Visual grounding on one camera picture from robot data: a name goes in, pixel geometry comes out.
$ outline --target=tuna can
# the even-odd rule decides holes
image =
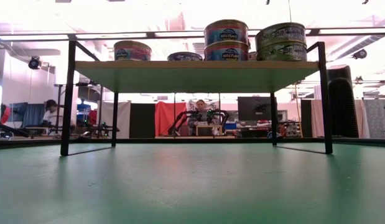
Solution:
[[[151,60],[151,48],[143,43],[124,40],[114,45],[115,60]]]
[[[256,35],[256,50],[278,41],[301,41],[305,43],[305,27],[295,22],[269,26]]]
[[[256,60],[256,52],[249,52],[249,60]]]
[[[246,61],[249,46],[240,41],[226,40],[205,48],[205,60]]]
[[[206,26],[203,31],[206,46],[224,40],[235,40],[248,43],[248,26],[234,19],[223,19]]]
[[[306,44],[301,41],[280,41],[264,46],[257,52],[257,60],[285,62],[307,61]]]
[[[203,60],[202,56],[192,52],[176,52],[167,57],[167,60]]]

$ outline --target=computer monitor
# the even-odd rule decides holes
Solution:
[[[271,120],[271,99],[261,96],[238,97],[239,121]]]
[[[11,103],[9,105],[11,112],[10,112],[10,117],[8,121],[10,122],[23,121],[27,106],[28,106],[28,103]]]

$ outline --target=can label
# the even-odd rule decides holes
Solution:
[[[307,60],[307,50],[303,44],[278,44],[266,47],[259,54],[259,60]]]
[[[264,29],[256,37],[256,47],[260,48],[271,42],[285,40],[305,42],[305,28],[302,26],[283,26]]]
[[[248,60],[248,53],[239,48],[223,47],[208,51],[205,60],[243,61]]]
[[[237,40],[248,43],[248,33],[245,29],[237,28],[219,28],[208,30],[205,34],[206,46],[224,40]]]
[[[115,49],[115,60],[151,60],[151,56],[147,49],[124,47]]]

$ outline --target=red object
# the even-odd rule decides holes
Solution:
[[[10,118],[10,113],[11,113],[10,107],[6,106],[6,109],[4,109],[4,113],[0,118],[0,123],[5,124]]]
[[[97,123],[97,111],[90,111],[90,113],[88,113],[88,122],[90,124],[96,124]]]
[[[185,111],[185,103],[175,104],[175,116]],[[155,106],[155,136],[168,135],[167,130],[174,122],[174,104],[159,102]]]

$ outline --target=floor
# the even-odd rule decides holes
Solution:
[[[5,149],[0,223],[385,223],[385,148],[336,144],[327,156],[270,144],[120,144],[68,157],[59,146]]]

